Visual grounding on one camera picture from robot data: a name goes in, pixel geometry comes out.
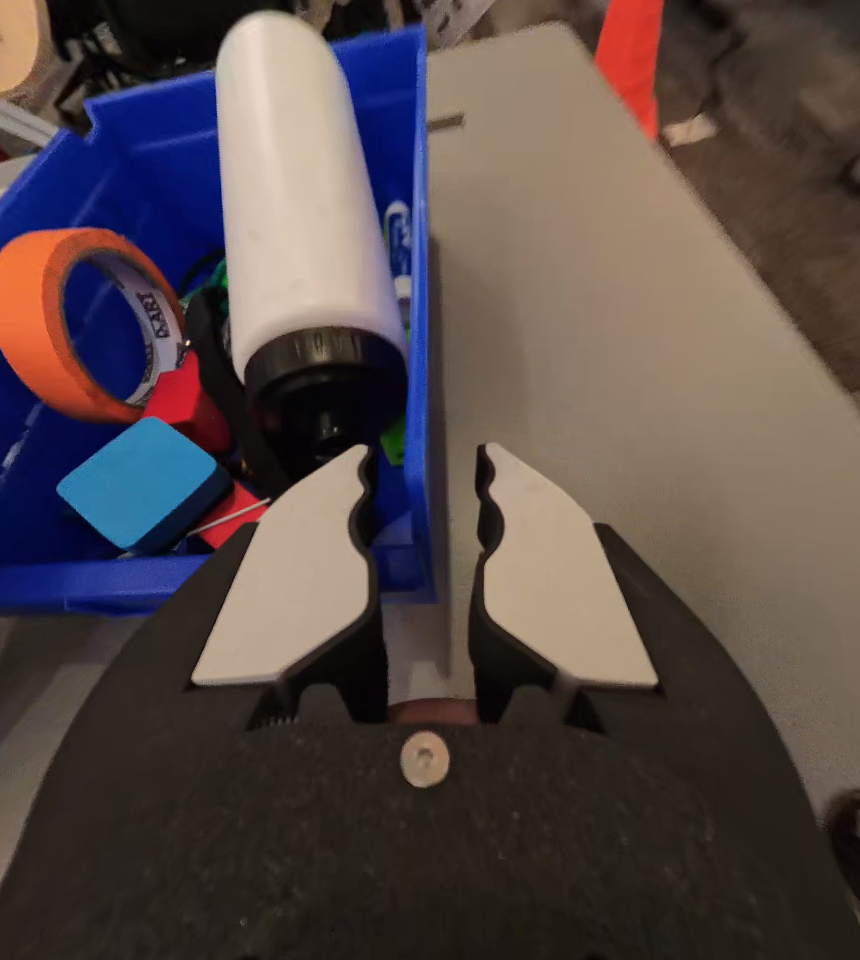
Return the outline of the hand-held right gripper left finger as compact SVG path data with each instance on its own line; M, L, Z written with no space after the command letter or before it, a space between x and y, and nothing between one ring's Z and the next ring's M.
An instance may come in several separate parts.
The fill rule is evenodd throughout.
M369 513L373 450L358 444L287 490L256 523L191 674L195 687L329 684L389 692Z

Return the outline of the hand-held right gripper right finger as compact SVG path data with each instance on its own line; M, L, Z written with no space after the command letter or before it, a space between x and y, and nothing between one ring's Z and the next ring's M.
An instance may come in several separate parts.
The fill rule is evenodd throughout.
M496 442L477 449L469 652L500 688L654 691L660 680L590 515Z

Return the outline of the red bar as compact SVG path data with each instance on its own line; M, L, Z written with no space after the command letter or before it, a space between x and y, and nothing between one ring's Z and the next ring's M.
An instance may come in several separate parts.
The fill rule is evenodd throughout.
M270 503L271 498L259 497L246 486L234 482L230 493L196 523L191 536L217 550L242 526L258 522Z

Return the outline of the light blue foam block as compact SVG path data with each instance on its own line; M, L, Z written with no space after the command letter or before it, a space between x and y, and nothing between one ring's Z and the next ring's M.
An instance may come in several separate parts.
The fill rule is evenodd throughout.
M232 492L232 476L163 420L127 427L56 485L56 493L123 553L176 544Z

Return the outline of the red block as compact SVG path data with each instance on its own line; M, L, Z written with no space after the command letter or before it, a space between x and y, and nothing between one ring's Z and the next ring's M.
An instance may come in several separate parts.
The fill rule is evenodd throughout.
M142 419L156 418L211 455L233 450L230 426L201 383L199 359L188 349L179 367L160 373Z

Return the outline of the white marker with blue cap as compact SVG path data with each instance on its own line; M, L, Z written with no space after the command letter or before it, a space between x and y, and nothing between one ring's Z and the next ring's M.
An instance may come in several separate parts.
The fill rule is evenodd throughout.
M414 228L411 208L403 199L392 200L385 209L383 234L401 320L408 329L413 296Z

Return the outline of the orange tape roll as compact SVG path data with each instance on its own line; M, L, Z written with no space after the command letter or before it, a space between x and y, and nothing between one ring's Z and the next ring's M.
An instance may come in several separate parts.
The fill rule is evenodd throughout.
M66 286L84 263L122 294L141 331L145 368L126 399L98 382L71 339ZM119 233L94 226L30 231L0 250L0 350L53 410L83 423L129 426L143 416L161 376L183 364L184 308L157 265Z

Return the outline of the blue plastic bin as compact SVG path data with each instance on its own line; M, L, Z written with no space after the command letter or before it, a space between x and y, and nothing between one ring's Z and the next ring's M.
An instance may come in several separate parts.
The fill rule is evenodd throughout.
M379 458L372 553L387 602L433 603L427 217L427 43L421 27L365 33L332 50L348 81L378 211L412 214L410 384L402 466ZM63 131L0 198L0 250L37 230L103 228L148 255L172 283L223 246L212 73L89 101L87 137ZM0 351L0 616L154 612L205 560L132 560L57 494L118 430L40 403Z

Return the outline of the orange traffic cone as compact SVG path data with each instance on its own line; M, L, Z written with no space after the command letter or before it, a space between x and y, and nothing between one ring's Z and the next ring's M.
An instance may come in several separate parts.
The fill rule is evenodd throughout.
M594 62L613 94L651 141L660 135L655 94L664 1L610 1Z

